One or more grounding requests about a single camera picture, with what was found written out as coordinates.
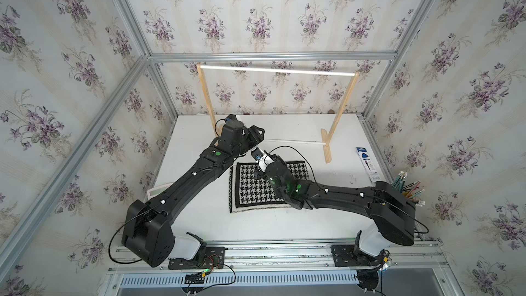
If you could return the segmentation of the black white houndstooth scarf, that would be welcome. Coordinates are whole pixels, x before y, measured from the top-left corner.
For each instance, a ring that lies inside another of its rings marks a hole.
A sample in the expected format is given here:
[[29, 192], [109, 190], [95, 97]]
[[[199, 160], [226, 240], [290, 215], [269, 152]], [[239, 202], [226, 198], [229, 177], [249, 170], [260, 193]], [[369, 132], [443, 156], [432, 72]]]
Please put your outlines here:
[[277, 197], [271, 185], [256, 178], [257, 163], [236, 163], [229, 170], [229, 211], [231, 214], [251, 210], [290, 208]]

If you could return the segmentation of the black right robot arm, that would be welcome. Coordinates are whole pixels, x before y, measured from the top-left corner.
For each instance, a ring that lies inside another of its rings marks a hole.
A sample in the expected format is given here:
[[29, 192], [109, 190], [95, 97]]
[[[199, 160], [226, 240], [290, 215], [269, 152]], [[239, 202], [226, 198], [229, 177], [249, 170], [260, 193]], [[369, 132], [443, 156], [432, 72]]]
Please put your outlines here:
[[257, 176], [291, 207], [340, 210], [371, 219], [373, 224], [357, 236], [358, 252], [373, 257], [391, 244], [414, 245], [415, 205], [391, 184], [377, 181], [363, 188], [328, 186], [294, 177], [278, 155], [255, 149], [251, 156], [258, 164]]

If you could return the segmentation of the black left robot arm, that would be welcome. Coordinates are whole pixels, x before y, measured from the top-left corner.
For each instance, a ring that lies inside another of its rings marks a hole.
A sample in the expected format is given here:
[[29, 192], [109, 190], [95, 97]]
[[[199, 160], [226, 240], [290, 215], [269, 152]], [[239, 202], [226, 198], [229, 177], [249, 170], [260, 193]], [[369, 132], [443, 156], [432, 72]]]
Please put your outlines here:
[[244, 153], [264, 140], [265, 131], [247, 127], [235, 115], [226, 118], [220, 136], [168, 189], [147, 202], [136, 200], [127, 209], [122, 244], [150, 267], [161, 265], [174, 250], [171, 226], [183, 209], [210, 183], [220, 178]]

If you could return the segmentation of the wooden clothes rack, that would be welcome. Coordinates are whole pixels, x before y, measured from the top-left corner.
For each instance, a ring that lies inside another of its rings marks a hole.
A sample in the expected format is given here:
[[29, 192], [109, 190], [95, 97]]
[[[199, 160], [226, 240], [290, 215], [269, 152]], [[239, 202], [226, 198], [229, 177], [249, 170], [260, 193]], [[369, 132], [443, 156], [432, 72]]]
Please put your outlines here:
[[310, 141], [332, 160], [331, 142], [360, 73], [338, 72], [332, 62], [316, 69], [296, 69], [279, 61], [270, 67], [197, 64], [197, 76], [212, 121], [219, 115], [333, 115], [331, 126], [318, 129]]

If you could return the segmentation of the white blue flat box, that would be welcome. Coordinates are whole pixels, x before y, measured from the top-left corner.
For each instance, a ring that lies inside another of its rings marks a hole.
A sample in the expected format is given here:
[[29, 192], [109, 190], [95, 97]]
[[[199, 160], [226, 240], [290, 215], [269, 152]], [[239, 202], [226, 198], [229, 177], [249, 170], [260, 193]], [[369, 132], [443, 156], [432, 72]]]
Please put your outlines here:
[[368, 175], [370, 181], [373, 184], [380, 181], [382, 178], [376, 166], [373, 164], [371, 156], [369, 155], [367, 149], [364, 147], [357, 147], [356, 151], [357, 151], [357, 155], [360, 158], [360, 162], [362, 163], [364, 170], [366, 174]]

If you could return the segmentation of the white green flat device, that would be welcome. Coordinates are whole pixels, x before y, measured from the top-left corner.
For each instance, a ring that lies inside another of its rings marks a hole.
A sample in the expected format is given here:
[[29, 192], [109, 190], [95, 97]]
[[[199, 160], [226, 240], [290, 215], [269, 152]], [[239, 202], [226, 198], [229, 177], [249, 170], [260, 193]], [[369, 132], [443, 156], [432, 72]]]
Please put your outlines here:
[[171, 183], [165, 183], [159, 186], [155, 186], [152, 189], [149, 189], [147, 191], [147, 200], [151, 200], [152, 198], [158, 196], [159, 194], [167, 190], [171, 185]]

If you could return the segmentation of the yellow pencil cup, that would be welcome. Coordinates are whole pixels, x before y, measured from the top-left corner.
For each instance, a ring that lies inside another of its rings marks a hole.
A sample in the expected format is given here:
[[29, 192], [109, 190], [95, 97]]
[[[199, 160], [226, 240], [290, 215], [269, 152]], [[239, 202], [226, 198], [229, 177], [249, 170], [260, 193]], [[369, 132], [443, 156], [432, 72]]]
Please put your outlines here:
[[421, 194], [425, 189], [420, 181], [408, 182], [407, 177], [406, 171], [400, 171], [391, 186], [416, 206], [424, 207], [425, 201], [421, 199]]

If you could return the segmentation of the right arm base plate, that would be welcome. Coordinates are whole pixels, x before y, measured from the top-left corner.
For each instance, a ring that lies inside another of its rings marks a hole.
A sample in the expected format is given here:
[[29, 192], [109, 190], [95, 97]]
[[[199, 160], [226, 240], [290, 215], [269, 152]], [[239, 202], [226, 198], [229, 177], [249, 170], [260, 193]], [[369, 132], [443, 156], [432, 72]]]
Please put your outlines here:
[[362, 252], [357, 245], [332, 245], [331, 255], [336, 267], [379, 267], [390, 252], [384, 249], [379, 255], [371, 256]]

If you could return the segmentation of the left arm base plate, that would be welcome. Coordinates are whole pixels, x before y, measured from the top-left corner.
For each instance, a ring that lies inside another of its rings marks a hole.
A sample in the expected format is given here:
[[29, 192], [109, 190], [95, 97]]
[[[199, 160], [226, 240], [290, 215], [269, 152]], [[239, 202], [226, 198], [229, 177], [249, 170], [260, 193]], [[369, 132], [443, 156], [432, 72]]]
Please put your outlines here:
[[197, 252], [190, 260], [175, 258], [168, 263], [170, 270], [222, 269], [225, 262], [226, 247], [207, 247]]

